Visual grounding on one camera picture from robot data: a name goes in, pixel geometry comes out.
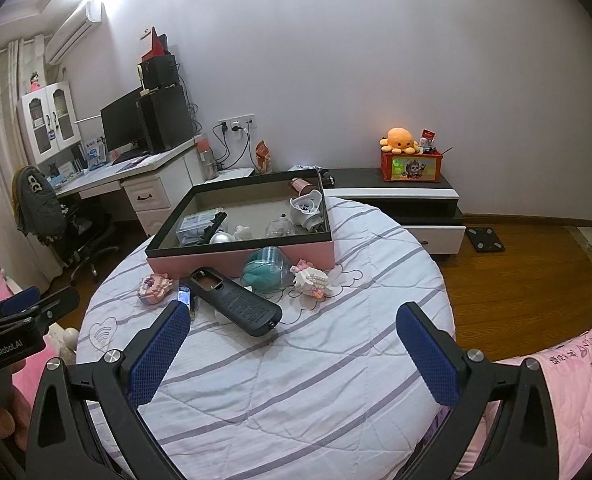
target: white quilted tablecloth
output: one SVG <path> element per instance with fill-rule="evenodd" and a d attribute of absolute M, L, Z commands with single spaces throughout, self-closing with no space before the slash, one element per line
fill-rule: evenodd
<path fill-rule="evenodd" d="M 139 408 L 190 480 L 387 480 L 429 427 L 438 406 L 396 336 L 396 310 L 418 303 L 454 334 L 441 273 L 418 241 L 380 210 L 329 198 L 336 250 L 333 297 L 288 289 L 271 300 L 281 323 L 253 338 L 221 326 L 199 303 L 190 333 L 153 400 Z M 143 306 L 146 243 L 96 291 L 78 362 L 123 349 L 170 300 Z M 98 404 L 105 447 L 125 466 Z"/>

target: blue gripper pad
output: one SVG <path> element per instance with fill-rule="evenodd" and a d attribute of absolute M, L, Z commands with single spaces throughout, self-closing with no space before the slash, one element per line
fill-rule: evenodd
<path fill-rule="evenodd" d="M 402 304 L 396 314 L 396 332 L 434 400 L 443 406 L 455 406 L 459 397 L 458 370 L 407 304 Z"/>
<path fill-rule="evenodd" d="M 134 408 L 150 402 L 156 393 L 189 333 L 190 322 L 188 307 L 180 301 L 172 301 L 150 328 L 141 330 L 132 340 L 136 342 L 143 332 L 153 332 L 148 334 L 149 341 L 128 371 L 127 398 Z M 125 349 L 126 354 L 131 346 L 132 343 Z"/>
<path fill-rule="evenodd" d="M 13 316 L 35 305 L 39 301 L 41 301 L 41 291 L 37 287 L 31 286 L 13 295 L 11 298 L 1 301 L 0 313 L 4 317 Z"/>

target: curtain rod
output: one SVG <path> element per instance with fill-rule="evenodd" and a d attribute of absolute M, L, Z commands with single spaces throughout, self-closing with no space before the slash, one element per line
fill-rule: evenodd
<path fill-rule="evenodd" d="M 51 37 L 52 37 L 52 34 L 49 34 L 49 35 L 45 36 L 45 39 L 47 40 Z M 33 43 L 33 42 L 34 42 L 34 38 L 32 38 L 31 40 L 27 40 L 27 41 L 23 40 L 23 44 L 25 44 L 25 45 Z M 0 54 L 2 54 L 3 52 L 7 52 L 7 47 L 0 49 Z"/>

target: white wall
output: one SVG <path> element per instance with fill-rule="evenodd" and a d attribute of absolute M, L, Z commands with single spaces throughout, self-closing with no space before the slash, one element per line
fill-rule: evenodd
<path fill-rule="evenodd" d="M 592 219 L 592 22 L 576 0 L 105 5 L 66 60 L 79 117 L 138 86 L 153 24 L 205 129 L 256 114 L 279 169 L 376 166 L 389 128 L 428 128 L 454 146 L 443 173 L 463 211 Z"/>

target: black computer monitor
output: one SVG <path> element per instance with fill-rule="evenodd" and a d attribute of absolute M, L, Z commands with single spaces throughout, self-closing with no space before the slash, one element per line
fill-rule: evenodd
<path fill-rule="evenodd" d="M 107 151 L 111 152 L 130 142 L 144 141 L 145 134 L 136 107 L 141 90 L 137 88 L 100 110 Z"/>

